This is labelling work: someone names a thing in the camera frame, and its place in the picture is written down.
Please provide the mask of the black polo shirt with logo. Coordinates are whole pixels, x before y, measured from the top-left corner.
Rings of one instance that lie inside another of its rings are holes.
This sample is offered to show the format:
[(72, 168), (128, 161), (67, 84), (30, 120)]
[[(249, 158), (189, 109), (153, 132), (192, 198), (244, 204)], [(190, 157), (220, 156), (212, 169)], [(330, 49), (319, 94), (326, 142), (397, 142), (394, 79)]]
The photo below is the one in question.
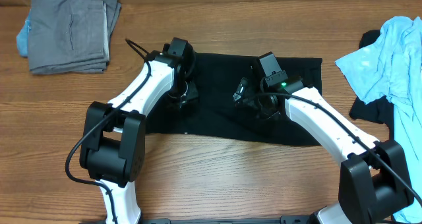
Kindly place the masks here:
[(236, 107), (233, 95), (242, 78), (255, 78), (257, 57), (197, 53), (194, 77), (199, 99), (173, 107), (163, 96), (146, 119), (146, 133), (195, 134), (249, 142), (316, 146), (318, 142), (285, 115), (260, 118), (251, 107)]

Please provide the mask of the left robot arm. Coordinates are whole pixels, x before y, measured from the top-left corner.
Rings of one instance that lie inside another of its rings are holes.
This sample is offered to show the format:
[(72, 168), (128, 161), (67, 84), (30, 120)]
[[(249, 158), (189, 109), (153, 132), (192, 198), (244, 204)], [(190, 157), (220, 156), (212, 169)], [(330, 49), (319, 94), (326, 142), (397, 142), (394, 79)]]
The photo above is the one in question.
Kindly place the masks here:
[(127, 43), (144, 66), (116, 98), (89, 106), (80, 142), (80, 166), (100, 187), (105, 223), (141, 222), (135, 179), (144, 161), (148, 114), (160, 99), (175, 109), (198, 99), (191, 76), (196, 53), (188, 41), (173, 38), (162, 51), (151, 53), (131, 40)]

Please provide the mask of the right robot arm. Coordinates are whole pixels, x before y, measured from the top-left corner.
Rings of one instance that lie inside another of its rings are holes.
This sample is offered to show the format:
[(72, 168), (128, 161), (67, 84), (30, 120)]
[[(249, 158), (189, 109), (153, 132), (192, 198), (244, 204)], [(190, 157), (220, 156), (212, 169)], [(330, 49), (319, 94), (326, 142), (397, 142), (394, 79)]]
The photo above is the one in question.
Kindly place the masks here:
[(420, 198), (412, 189), (405, 153), (394, 140), (381, 142), (329, 105), (300, 76), (288, 76), (273, 53), (252, 62), (253, 82), (242, 78), (233, 101), (276, 114), (304, 128), (340, 167), (338, 201), (310, 215), (284, 216), (281, 223), (395, 223), (392, 217)]

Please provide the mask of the black garment under blue shirt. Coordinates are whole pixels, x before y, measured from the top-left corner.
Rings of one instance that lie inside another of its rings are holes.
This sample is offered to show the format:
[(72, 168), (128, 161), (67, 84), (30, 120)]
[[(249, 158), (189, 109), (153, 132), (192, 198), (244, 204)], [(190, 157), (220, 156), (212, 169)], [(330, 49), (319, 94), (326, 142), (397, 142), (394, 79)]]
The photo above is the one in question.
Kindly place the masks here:
[[(362, 35), (359, 49), (375, 43), (380, 30), (369, 30)], [(363, 119), (378, 124), (385, 124), (389, 129), (389, 139), (394, 139), (394, 105), (385, 96), (365, 104), (356, 98), (349, 112), (352, 119)]]

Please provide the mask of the light blue t-shirt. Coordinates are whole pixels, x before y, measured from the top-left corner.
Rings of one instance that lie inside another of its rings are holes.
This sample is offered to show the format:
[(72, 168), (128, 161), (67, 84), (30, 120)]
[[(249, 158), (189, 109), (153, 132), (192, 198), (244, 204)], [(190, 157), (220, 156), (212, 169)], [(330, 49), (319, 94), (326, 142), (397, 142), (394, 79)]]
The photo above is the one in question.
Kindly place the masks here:
[(421, 19), (395, 16), (375, 42), (336, 60), (363, 103), (394, 106), (394, 139), (404, 149), (411, 185), (421, 193)]

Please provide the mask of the folded grey trousers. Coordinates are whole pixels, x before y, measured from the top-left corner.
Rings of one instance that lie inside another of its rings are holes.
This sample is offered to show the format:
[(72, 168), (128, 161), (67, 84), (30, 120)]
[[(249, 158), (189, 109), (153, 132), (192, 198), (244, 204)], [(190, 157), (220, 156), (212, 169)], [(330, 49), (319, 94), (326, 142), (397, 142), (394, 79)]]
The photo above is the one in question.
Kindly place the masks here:
[(120, 10), (118, 0), (31, 0), (30, 72), (105, 71)]

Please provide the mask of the folded blue garment under trousers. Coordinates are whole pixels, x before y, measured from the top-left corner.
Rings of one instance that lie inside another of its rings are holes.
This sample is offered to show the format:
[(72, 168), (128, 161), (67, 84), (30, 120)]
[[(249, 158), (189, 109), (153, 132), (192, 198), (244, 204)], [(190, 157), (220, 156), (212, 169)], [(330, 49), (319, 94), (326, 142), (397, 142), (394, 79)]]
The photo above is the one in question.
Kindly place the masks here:
[(28, 36), (31, 31), (30, 13), (26, 17), (24, 26), (16, 36), (16, 46), (21, 57), (28, 56)]

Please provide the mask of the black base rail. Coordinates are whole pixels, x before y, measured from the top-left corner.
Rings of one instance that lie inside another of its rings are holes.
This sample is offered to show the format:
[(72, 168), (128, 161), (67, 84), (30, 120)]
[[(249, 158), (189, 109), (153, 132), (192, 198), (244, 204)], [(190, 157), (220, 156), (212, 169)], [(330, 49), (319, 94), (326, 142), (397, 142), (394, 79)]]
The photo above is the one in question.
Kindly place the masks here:
[(140, 224), (307, 224), (308, 215), (283, 215), (279, 218), (256, 218), (256, 219), (194, 219), (194, 220), (170, 220), (143, 219)]

